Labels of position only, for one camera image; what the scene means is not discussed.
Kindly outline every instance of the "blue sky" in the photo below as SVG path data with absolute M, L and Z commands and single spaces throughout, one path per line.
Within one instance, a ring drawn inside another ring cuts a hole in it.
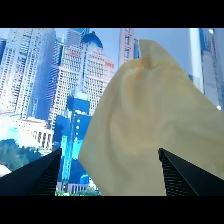
M 55 28 L 59 37 L 66 37 L 68 28 Z M 119 28 L 91 28 L 103 43 L 105 54 L 118 66 Z M 7 38 L 9 28 L 0 28 L 0 37 Z M 190 39 L 188 28 L 135 28 L 136 39 L 155 40 L 191 74 Z

